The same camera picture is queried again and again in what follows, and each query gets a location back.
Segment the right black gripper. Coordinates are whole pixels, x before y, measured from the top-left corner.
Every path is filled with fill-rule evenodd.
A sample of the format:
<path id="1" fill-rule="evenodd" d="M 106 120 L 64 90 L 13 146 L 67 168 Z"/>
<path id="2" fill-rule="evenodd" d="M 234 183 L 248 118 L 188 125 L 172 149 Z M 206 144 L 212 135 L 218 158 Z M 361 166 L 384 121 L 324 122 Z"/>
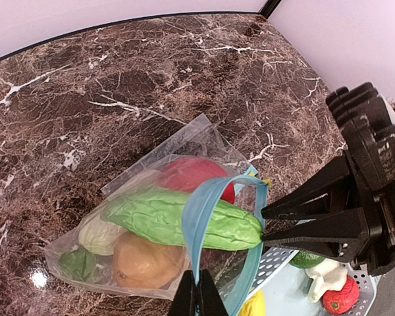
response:
<path id="1" fill-rule="evenodd" d="M 365 265 L 371 276 L 391 271 L 395 268 L 395 173 L 391 176 L 384 182 L 365 176 L 345 151 L 292 193 L 261 210 L 264 219 L 316 220 L 265 234 L 263 241 L 343 263 L 354 259 L 354 265 Z M 354 201 L 356 193 L 361 208 Z"/>

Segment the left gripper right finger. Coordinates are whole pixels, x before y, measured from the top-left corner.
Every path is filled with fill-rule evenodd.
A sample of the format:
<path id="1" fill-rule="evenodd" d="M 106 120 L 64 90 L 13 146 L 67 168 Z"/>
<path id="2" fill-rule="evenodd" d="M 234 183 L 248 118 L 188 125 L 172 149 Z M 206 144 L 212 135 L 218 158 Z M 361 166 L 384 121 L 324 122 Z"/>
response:
<path id="1" fill-rule="evenodd" d="M 196 286 L 196 315 L 228 316 L 224 303 L 207 269 L 199 272 Z"/>

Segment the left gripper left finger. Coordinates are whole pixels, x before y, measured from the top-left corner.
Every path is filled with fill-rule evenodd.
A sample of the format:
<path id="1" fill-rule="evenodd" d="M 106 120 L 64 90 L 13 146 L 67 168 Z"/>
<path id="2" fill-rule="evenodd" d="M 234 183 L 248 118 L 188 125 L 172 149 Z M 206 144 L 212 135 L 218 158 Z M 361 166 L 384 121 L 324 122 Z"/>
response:
<path id="1" fill-rule="evenodd" d="M 169 316 L 194 316 L 196 313 L 196 284 L 191 270 L 183 273 L 174 295 Z"/>

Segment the white mushroom toy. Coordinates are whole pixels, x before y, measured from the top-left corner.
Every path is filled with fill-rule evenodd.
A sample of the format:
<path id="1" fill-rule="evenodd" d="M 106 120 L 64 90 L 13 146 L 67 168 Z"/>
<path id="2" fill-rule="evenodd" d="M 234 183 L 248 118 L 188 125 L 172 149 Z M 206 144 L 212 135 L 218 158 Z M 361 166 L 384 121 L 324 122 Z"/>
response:
<path id="1" fill-rule="evenodd" d="M 305 273 L 312 280 L 307 295 L 311 303 L 317 303 L 327 291 L 341 291 L 348 276 L 347 268 L 331 259 L 306 269 Z"/>

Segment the brown potato toy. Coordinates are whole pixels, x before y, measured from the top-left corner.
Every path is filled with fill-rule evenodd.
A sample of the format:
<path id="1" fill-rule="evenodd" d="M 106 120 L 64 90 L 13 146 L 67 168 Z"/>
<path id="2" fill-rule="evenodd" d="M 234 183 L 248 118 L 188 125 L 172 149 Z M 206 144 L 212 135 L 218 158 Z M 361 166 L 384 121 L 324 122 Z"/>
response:
<path id="1" fill-rule="evenodd" d="M 123 288 L 162 288 L 179 275 L 183 262 L 183 247 L 125 232 L 115 242 L 113 279 Z"/>

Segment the green cucumber toy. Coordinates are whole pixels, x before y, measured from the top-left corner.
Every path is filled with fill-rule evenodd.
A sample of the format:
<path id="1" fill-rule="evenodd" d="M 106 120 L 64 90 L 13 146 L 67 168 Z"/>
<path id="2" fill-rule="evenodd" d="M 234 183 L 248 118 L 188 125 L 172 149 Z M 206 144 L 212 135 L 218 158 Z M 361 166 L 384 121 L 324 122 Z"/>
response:
<path id="1" fill-rule="evenodd" d="M 190 196 L 162 188 L 122 194 L 103 208 L 100 217 L 156 244 L 185 246 L 182 212 Z M 263 226 L 255 215 L 220 200 L 207 227 L 203 247 L 248 250 L 260 244 L 262 234 Z"/>

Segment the clear zip top bag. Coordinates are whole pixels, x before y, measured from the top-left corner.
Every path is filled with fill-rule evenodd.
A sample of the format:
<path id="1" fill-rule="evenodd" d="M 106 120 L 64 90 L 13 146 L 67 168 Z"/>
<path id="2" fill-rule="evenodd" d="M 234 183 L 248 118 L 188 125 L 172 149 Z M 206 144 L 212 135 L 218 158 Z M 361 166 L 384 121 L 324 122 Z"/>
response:
<path id="1" fill-rule="evenodd" d="M 103 188 L 45 248 L 56 277 L 172 301 L 171 315 L 237 315 L 259 266 L 269 185 L 199 115 Z"/>

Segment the white bitter gourd toy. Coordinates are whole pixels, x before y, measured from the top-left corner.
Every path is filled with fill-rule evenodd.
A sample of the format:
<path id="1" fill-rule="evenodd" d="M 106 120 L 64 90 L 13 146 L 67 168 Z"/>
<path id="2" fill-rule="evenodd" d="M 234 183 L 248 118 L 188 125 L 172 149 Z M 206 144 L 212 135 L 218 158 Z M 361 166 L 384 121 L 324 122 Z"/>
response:
<path id="1" fill-rule="evenodd" d="M 83 224 L 78 233 L 78 243 L 89 252 L 109 256 L 114 253 L 117 238 L 126 232 L 123 227 L 94 217 Z"/>

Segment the red apple toy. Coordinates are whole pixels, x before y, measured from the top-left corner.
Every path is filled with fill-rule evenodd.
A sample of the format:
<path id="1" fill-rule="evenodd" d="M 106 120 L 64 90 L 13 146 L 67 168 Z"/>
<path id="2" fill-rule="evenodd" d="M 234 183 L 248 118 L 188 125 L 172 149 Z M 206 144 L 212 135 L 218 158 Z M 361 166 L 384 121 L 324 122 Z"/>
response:
<path id="1" fill-rule="evenodd" d="M 169 190 L 192 193 L 204 182 L 221 177 L 228 177 L 228 174 L 218 164 L 204 158 L 186 157 L 163 169 L 159 186 Z"/>

